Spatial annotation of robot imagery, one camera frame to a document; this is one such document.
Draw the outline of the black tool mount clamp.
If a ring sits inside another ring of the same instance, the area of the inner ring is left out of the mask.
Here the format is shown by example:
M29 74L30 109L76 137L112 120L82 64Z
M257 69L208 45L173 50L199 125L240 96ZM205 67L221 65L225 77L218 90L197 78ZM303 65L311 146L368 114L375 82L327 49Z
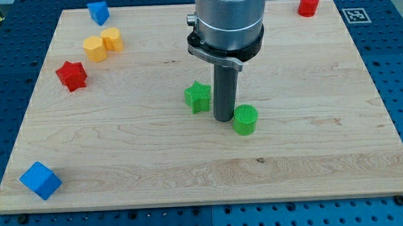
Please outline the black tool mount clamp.
M242 71L243 64L257 55L262 46L262 38L265 27L262 25L257 39L250 45L239 50L221 50L207 45L198 36L197 32L197 14L187 15L187 25L193 27L193 31L187 37L188 53L195 55L199 59L219 65L221 67L230 67L238 72Z

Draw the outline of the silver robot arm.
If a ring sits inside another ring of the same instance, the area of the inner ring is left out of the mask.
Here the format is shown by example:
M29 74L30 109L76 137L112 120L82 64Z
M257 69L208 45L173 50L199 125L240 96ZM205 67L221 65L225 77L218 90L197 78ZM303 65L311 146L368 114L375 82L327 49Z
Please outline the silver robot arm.
M266 0L195 0L188 53L214 65L214 118L233 118L238 74L261 50Z

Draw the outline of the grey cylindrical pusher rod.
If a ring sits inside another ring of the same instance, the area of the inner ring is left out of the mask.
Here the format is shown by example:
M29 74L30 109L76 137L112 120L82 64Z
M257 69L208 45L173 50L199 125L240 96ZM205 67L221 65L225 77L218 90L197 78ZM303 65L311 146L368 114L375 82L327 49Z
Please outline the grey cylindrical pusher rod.
M233 118L235 109L238 71L226 66L214 65L214 118L222 123Z

